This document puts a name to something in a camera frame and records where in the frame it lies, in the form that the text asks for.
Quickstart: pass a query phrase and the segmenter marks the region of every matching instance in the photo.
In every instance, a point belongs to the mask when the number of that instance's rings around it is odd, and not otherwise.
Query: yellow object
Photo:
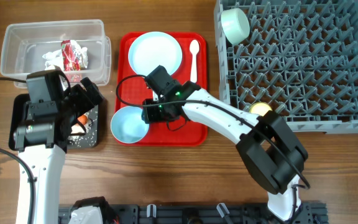
[[[259,102],[259,103],[254,103],[253,105],[251,105],[249,112],[263,116],[268,111],[271,111],[271,110],[272,110],[272,108],[267,103]]]

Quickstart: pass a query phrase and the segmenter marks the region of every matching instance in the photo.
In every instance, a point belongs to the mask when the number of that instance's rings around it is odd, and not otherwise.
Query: spoon
[[[193,55],[193,61],[191,63],[190,81],[197,82],[197,53],[200,51],[200,45],[197,40],[193,40],[190,43],[190,52]]]

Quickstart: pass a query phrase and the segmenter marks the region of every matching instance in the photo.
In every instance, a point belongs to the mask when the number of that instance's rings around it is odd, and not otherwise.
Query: dish rack
[[[223,10],[242,9],[250,36],[227,41]],[[219,97],[266,102],[293,131],[358,133],[358,0],[217,0]]]

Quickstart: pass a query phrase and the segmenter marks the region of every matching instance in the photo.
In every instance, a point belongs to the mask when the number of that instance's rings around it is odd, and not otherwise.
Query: clear plastic bin
[[[106,85],[111,71],[111,43],[101,20],[33,22],[7,27],[1,54],[1,74],[25,80],[33,72],[45,70],[43,54],[61,49],[63,40],[75,40],[88,48],[88,68],[65,72],[81,74],[99,86]],[[16,83],[25,88],[25,83]]]

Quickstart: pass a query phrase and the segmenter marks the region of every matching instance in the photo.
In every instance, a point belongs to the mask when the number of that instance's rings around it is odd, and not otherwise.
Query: wooden table
[[[109,203],[188,204],[266,202],[267,194],[248,174],[236,148],[213,130],[199,147],[128,147],[109,130],[114,111],[118,48],[132,31],[190,31],[208,43],[209,91],[218,97],[218,53],[214,40],[215,0],[182,1],[0,1],[0,56],[6,27],[19,22],[101,19],[114,51],[111,81],[101,89],[100,143],[71,150],[60,182],[60,203],[105,196]],[[24,90],[0,82],[0,147],[8,149],[13,99]],[[358,223],[358,134],[299,133],[309,152],[304,175],[311,190],[302,200],[327,203],[331,223]],[[14,223],[19,165],[0,154],[0,224]]]

